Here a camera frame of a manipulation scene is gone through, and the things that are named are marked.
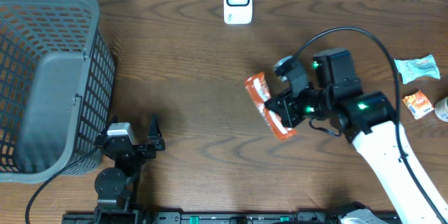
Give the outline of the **green lid jar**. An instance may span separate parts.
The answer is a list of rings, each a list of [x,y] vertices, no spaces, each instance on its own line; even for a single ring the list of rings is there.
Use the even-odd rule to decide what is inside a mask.
[[[435,115],[437,116],[438,119],[446,123],[448,122],[447,99],[448,97],[445,97],[434,105]]]

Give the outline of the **orange tissue packet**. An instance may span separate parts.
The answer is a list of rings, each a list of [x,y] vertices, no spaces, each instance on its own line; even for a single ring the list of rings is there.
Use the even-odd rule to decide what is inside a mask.
[[[427,96],[420,90],[416,91],[414,94],[404,96],[402,101],[410,110],[415,120],[421,119],[434,110],[434,107]]]

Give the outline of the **teal snack packet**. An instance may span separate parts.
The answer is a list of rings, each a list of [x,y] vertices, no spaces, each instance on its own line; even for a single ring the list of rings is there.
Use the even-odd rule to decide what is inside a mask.
[[[425,76],[440,80],[440,70],[433,55],[421,59],[395,59],[394,62],[404,84]]]

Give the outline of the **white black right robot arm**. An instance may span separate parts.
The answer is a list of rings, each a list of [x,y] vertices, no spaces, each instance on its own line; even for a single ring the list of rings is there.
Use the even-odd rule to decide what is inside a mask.
[[[313,56],[318,87],[288,56],[274,65],[290,87],[265,102],[267,120],[287,138],[303,120],[329,120],[380,180],[403,223],[446,223],[447,203],[417,160],[396,111],[382,92],[365,93],[344,48]]]

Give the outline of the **red chocolate bar wrapper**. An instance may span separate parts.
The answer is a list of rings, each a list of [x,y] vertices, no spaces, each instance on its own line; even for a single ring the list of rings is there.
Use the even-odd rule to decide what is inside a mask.
[[[284,127],[281,124],[280,117],[266,107],[265,102],[271,99],[272,96],[265,80],[264,72],[247,78],[244,81],[244,86],[259,114],[277,139],[285,140],[297,134],[295,129]]]

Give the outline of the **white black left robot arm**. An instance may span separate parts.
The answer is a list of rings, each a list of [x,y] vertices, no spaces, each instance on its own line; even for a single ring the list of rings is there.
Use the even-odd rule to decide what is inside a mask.
[[[134,142],[134,132],[128,122],[118,122],[117,117],[108,122],[95,139],[101,153],[114,161],[114,166],[102,170],[96,177],[97,207],[95,223],[152,223],[153,218],[137,204],[141,168],[147,160],[156,158],[165,150],[165,140],[153,115],[147,142]]]

